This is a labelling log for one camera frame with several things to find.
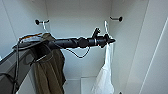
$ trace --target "white hook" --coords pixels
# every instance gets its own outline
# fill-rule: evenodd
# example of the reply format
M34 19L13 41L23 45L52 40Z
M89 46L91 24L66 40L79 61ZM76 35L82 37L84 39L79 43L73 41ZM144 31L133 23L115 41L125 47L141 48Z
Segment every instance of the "white hook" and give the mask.
M43 21L43 28L44 28L44 30L45 30L46 32L48 32L47 29L46 29L46 27L45 27L45 21Z
M108 23L107 23L107 21L105 21L105 24L104 24L104 25L105 25L106 33L109 34L109 33L108 33Z

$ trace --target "white panel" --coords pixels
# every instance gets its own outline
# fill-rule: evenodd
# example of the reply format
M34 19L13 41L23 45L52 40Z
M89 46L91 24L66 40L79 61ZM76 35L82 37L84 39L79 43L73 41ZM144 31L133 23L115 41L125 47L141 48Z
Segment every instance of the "white panel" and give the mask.
M2 58L12 52L16 39L2 0L0 0L0 55Z
M168 94L168 19L140 94Z
M167 3L167 0L162 0L162 2L158 0L149 1L125 94L138 94L140 92L168 15Z
M81 78L81 94L93 94L92 88L96 77Z
M79 0L47 0L51 32L55 38L80 36Z
M116 39L112 63L114 94L127 85L148 0L113 0L111 17L123 17L123 21L110 21L110 34Z
M65 94L81 94L81 80L67 80L64 91Z
M3 0L16 37L45 32L35 20L48 20L45 0Z
M95 28L105 33L104 21L109 20L110 0L47 0L51 20L51 33L55 38L91 37ZM79 59L66 50L64 73L67 79L97 76L104 63L104 49L91 48L88 55ZM74 49L82 56L87 49Z

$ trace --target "metal hook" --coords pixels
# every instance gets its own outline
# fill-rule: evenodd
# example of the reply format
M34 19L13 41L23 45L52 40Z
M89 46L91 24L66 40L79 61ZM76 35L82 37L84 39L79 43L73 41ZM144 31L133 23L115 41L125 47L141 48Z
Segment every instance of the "metal hook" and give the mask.
M123 20L123 17L122 16L120 18L112 18L112 17L110 17L110 19L112 19L112 20L118 20L119 22L121 22Z
M49 20L47 20L47 21L39 21L39 20L35 20L35 23L37 24L37 25L39 25L40 23L48 23L49 22Z

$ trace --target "white cloth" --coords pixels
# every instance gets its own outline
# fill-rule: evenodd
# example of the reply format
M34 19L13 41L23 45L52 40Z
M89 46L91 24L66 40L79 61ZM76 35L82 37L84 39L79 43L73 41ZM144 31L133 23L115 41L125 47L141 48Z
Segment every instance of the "white cloth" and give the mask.
M114 87L111 83L111 61L113 57L113 44L107 44L105 64L101 68L94 86L92 88L93 94L113 94Z

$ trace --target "brown garment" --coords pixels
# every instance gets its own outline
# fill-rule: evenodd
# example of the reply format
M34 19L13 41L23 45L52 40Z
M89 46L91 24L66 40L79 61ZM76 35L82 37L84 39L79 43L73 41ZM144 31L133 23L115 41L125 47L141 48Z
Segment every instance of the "brown garment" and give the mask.
M49 38L45 39L53 39L50 34L47 33L47 35L49 35ZM46 62L35 64L38 93L64 94L62 86L65 82L65 77L63 75L64 56L62 52L59 49L55 49L40 61Z

